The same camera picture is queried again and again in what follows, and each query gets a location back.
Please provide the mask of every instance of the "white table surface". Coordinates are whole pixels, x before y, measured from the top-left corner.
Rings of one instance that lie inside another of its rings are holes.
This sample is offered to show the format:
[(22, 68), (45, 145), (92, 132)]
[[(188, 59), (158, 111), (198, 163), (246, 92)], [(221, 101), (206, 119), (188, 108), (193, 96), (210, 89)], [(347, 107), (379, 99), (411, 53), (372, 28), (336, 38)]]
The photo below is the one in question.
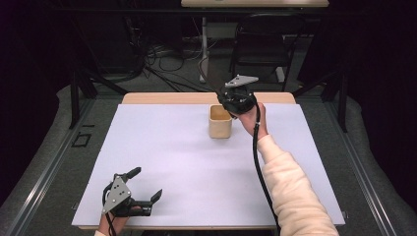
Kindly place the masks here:
[[(344, 224), (301, 107), (266, 107), (269, 132), (293, 153), (333, 223)], [(140, 166), (142, 172), (127, 183), (132, 197), (148, 201), (159, 189), (163, 193), (151, 216), (131, 217), (127, 227), (273, 228), (254, 165), (252, 138), (238, 120), (227, 140), (211, 139), (208, 128), (208, 104), (119, 105), (72, 224), (96, 228), (102, 191), (113, 174)]]

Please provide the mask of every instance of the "gray floor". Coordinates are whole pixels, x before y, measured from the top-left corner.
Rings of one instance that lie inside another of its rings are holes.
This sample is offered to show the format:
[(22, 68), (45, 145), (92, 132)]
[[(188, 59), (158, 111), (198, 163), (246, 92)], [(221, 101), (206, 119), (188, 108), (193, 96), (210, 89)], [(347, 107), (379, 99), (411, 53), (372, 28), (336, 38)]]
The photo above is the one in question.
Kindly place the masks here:
[[(287, 89), (289, 91), (296, 90), (300, 86), (294, 78), (302, 65), (307, 49), (308, 43), (301, 44), (298, 48), (290, 74)], [(215, 44), (210, 50), (210, 64), (212, 65), (210, 69), (226, 72), (229, 52), (227, 43)], [(207, 85), (199, 83), (197, 62), (198, 59), (186, 60), (182, 68), (173, 74), (181, 75), (194, 85), (207, 88)], [(160, 65), (165, 69), (175, 69), (181, 63), (181, 60), (164, 57)], [(152, 67), (160, 70), (158, 65), (158, 60), (156, 60)], [(169, 80), (186, 83), (183, 78), (173, 74), (163, 75)], [(220, 73), (220, 75), (225, 80), (229, 79), (227, 73)], [(156, 76), (149, 76), (148, 72), (118, 85), (131, 91), (173, 91), (166, 82)], [(15, 235), (15, 232), (21, 235), (55, 235), (58, 233), (92, 235), (91, 231), (83, 231), (71, 226), (75, 213), (72, 207), (81, 199), (116, 107), (122, 99), (120, 95), (105, 86), (96, 85), (96, 87), (99, 90), (97, 99), (87, 100), (81, 97), (83, 119), (73, 131), (68, 130), (71, 123), (69, 88), (58, 92), (60, 108), (55, 122), (21, 181), (0, 208), (2, 219), (0, 235), (7, 235), (11, 232), (13, 233), (10, 235)], [(340, 134), (338, 126), (334, 123), (333, 104), (322, 103), (318, 97), (321, 89), (315, 88), (298, 97), (297, 103), (301, 104), (306, 115), (340, 207), (349, 216), (346, 219), (346, 225), (338, 227), (340, 235), (417, 235), (415, 212), (396, 194), (369, 151), (359, 105), (351, 99), (348, 100), (347, 128), (349, 132), (347, 135)], [(71, 147), (79, 132), (91, 134), (87, 147)], [(355, 171), (357, 167), (354, 166), (355, 162), (352, 161), (351, 156), (359, 158), (361, 166), (366, 171), (365, 177), (369, 177), (368, 185), (361, 184), (364, 174)], [(49, 181), (39, 181), (45, 176), (49, 177)], [(42, 191), (37, 193), (34, 190), (39, 186), (42, 187)], [(369, 186), (372, 187), (371, 192), (375, 193), (370, 198), (366, 197), (370, 192)], [(27, 201), (30, 200), (31, 194), (38, 196), (37, 201)], [(378, 206), (373, 206), (375, 200), (379, 201)], [(386, 221), (380, 220), (381, 209), (386, 214)], [(388, 226), (392, 226), (393, 230), (384, 230), (387, 221)]]

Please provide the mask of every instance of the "hand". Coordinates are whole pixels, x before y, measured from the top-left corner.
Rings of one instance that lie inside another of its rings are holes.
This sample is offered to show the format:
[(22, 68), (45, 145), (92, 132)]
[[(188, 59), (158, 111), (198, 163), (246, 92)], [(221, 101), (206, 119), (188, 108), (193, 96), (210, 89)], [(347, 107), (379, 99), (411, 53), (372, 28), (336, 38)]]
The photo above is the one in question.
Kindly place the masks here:
[[(113, 227), (116, 231), (116, 235), (119, 235), (120, 232), (122, 232), (123, 227), (125, 227), (129, 217), (114, 217), (113, 214), (110, 212), (110, 220), (113, 220)], [(100, 224), (98, 225), (98, 231), (104, 235), (109, 235), (109, 229), (110, 225), (107, 222), (107, 218), (105, 217), (105, 214), (101, 215)]]
[[(264, 136), (268, 135), (267, 119), (266, 119), (267, 110), (262, 103), (258, 102), (258, 105), (261, 111), (261, 124), (260, 124), (259, 132), (258, 132), (258, 140), (260, 140)], [(256, 121), (257, 121), (257, 107), (254, 106), (250, 111), (244, 114), (238, 115), (238, 114), (233, 113), (233, 115), (236, 116), (242, 122), (242, 125), (245, 128), (245, 130), (251, 136), (254, 136), (254, 128), (255, 128)]]

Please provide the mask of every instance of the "small wooden container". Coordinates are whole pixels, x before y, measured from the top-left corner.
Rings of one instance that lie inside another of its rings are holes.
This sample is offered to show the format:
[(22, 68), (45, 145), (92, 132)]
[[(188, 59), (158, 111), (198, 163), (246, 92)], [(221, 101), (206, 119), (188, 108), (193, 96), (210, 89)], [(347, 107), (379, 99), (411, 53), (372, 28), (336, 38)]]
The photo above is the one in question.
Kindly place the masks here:
[(228, 139), (232, 132), (232, 117), (222, 105), (211, 105), (208, 116), (208, 133), (213, 139)]

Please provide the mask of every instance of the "black cable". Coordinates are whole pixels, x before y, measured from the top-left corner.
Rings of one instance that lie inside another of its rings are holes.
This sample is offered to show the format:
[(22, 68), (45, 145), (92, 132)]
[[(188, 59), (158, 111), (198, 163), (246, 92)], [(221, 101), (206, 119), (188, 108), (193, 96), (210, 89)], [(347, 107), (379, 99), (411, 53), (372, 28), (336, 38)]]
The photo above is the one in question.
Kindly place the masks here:
[(107, 79), (107, 81), (110, 81), (113, 84), (119, 84), (119, 83), (122, 83), (122, 82), (131, 81), (134, 78), (136, 78), (137, 76), (139, 76), (140, 74), (141, 74), (140, 71), (133, 71), (129, 75), (127, 75), (126, 77), (119, 78), (119, 79)]
[(197, 87), (197, 88), (199, 88), (199, 89), (203, 89), (203, 90), (199, 90), (199, 89), (197, 89), (197, 88), (192, 88), (192, 87), (189, 87), (189, 86), (187, 86), (187, 85), (184, 85), (184, 84), (181, 84), (181, 83), (178, 83), (178, 82), (174, 82), (174, 83), (176, 83), (176, 84), (178, 84), (178, 85), (182, 85), (182, 86), (187, 87), (187, 88), (189, 88), (189, 89), (194, 89), (195, 91), (212, 91), (212, 89), (211, 89), (211, 88), (205, 88), (205, 87), (199, 86), (199, 85), (197, 85), (197, 84), (195, 84), (195, 83), (193, 83), (193, 82), (189, 81), (187, 78), (182, 77), (182, 76), (180, 76), (180, 75), (177, 75), (177, 74), (174, 74), (174, 73), (170, 73), (170, 72), (158, 71), (158, 70), (155, 70), (155, 69), (153, 69), (153, 70), (154, 70), (154, 71), (156, 71), (156, 72), (158, 72), (158, 73), (163, 73), (163, 74), (168, 74), (168, 75), (172, 75), (172, 76), (179, 77), (179, 78), (183, 79), (184, 81), (186, 81), (186, 82), (190, 83), (191, 85), (193, 85), (193, 86), (195, 86), (195, 87)]
[(160, 74), (158, 74), (156, 71), (154, 71), (151, 67), (145, 66), (145, 69), (147, 69), (149, 72), (151, 72), (152, 74), (156, 75), (157, 77), (159, 77), (160, 79), (162, 79), (164, 82), (166, 82), (167, 85), (169, 85), (172, 89), (174, 89), (175, 91), (181, 91), (179, 88), (176, 88), (174, 85), (172, 85), (166, 78), (162, 77)]
[(203, 58), (202, 60), (200, 60), (199, 61), (199, 64), (198, 64), (198, 69), (199, 69), (199, 72), (200, 72), (200, 75), (203, 77), (203, 79), (205, 79), (205, 81), (207, 81), (208, 80), (208, 78), (206, 77), (206, 74), (205, 74), (205, 72), (203, 71), (203, 67), (202, 67), (202, 64), (203, 64), (203, 62), (204, 61), (206, 61), (207, 59), (209, 59), (208, 57), (205, 57), (205, 58)]
[(162, 68), (161, 61), (162, 61), (162, 58), (164, 58), (164, 57), (159, 57), (158, 66), (159, 66), (159, 68), (162, 71), (165, 71), (165, 72), (176, 72), (176, 71), (179, 71), (184, 66), (184, 62), (185, 62), (185, 59), (184, 59), (184, 57), (182, 55), (179, 55), (179, 57), (181, 59), (181, 65), (178, 68), (175, 68), (175, 69), (172, 69), (172, 70), (168, 70), (168, 69)]
[(199, 45), (197, 44), (197, 43), (195, 43), (195, 45), (194, 45), (194, 49), (193, 50), (189, 50), (189, 51), (191, 51), (191, 53), (189, 54), (189, 55), (184, 55), (184, 59), (185, 60), (190, 60), (190, 59), (195, 59), (195, 56), (194, 56), (194, 54), (196, 54), (197, 52), (199, 52), (199, 54), (201, 53), (201, 51), (202, 51), (202, 47), (200, 46), (200, 50), (198, 51), (197, 49), (198, 49), (198, 47), (199, 47)]
[(154, 46), (150, 46), (149, 50), (151, 50), (151, 53), (147, 52), (147, 55), (146, 55), (145, 58), (148, 59), (148, 60), (146, 60), (146, 63), (151, 66), (156, 62), (156, 58), (158, 58), (158, 57), (156, 56), (157, 52), (156, 52)]
[[(113, 185), (113, 183), (110, 183), (109, 185), (107, 185), (107, 187), (104, 188), (103, 197), (101, 199), (103, 205), (105, 204), (105, 197), (107, 195), (107, 192), (110, 191), (112, 185)], [(116, 236), (116, 230), (113, 227), (113, 221), (110, 219), (109, 213), (105, 214), (105, 218), (107, 219), (107, 222), (108, 222), (108, 225), (109, 225), (109, 227), (108, 227), (109, 235)]]
[(267, 198), (270, 211), (272, 211), (273, 218), (275, 219), (276, 229), (277, 229), (278, 235), (279, 235), (280, 227), (279, 227), (279, 224), (278, 224), (278, 217), (276, 216), (275, 212), (273, 211), (272, 199), (270, 198), (269, 191), (268, 191), (267, 185), (265, 183), (264, 176), (262, 175), (261, 166), (260, 166), (259, 160), (258, 160), (258, 132), (259, 132), (259, 128), (260, 128), (260, 125), (261, 125), (261, 109), (260, 109), (260, 106), (257, 102), (254, 102), (254, 103), (257, 107), (257, 120), (256, 120), (255, 127), (254, 127), (254, 138), (253, 138), (253, 142), (252, 142), (253, 153), (254, 153), (254, 162), (255, 162), (255, 167), (257, 169), (258, 178), (260, 179), (262, 189), (264, 190), (265, 197)]
[(109, 213), (105, 214), (105, 218), (107, 219), (107, 222), (108, 222), (108, 234), (111, 235), (111, 236), (116, 236), (116, 230), (113, 227), (114, 218), (113, 218), (113, 220), (111, 220)]
[(172, 85), (173, 87), (176, 87), (176, 91), (183, 91), (179, 86), (179, 83), (176, 83), (174, 81), (169, 80), (168, 78), (164, 77), (163, 75), (160, 75), (156, 70), (152, 69), (152, 72), (160, 77), (162, 80), (164, 80), (167, 84)]

